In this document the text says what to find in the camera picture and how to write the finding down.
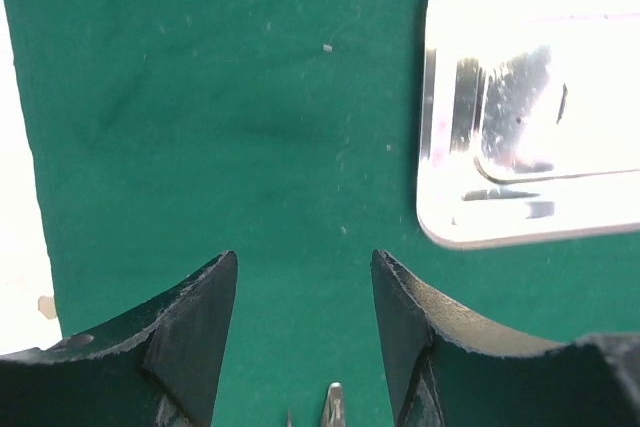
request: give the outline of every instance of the green fabric surface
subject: green fabric surface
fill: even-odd
[[[332,381],[349,425],[391,425],[374,248],[532,334],[640,327],[637,235],[451,252],[421,232],[426,0],[5,3],[64,333],[238,253],[215,425],[317,425]]]

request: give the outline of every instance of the small metal tool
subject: small metal tool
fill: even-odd
[[[287,427],[292,427],[291,409],[287,413]],[[334,382],[327,390],[327,400],[324,403],[320,427],[346,427],[344,416],[344,395],[342,384]]]

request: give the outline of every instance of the metal tip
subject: metal tip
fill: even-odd
[[[339,382],[334,382],[329,386],[320,425],[322,427],[345,427],[344,397],[342,384]]]

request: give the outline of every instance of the reflective metal surface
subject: reflective metal surface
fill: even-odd
[[[327,399],[322,411],[321,427],[345,427],[344,394],[342,384],[334,382],[327,390]]]
[[[418,216],[451,247],[640,224],[640,0],[429,0]]]

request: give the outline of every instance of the metal tray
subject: metal tray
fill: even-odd
[[[639,36],[640,0],[429,0],[428,236],[476,248],[636,229]]]

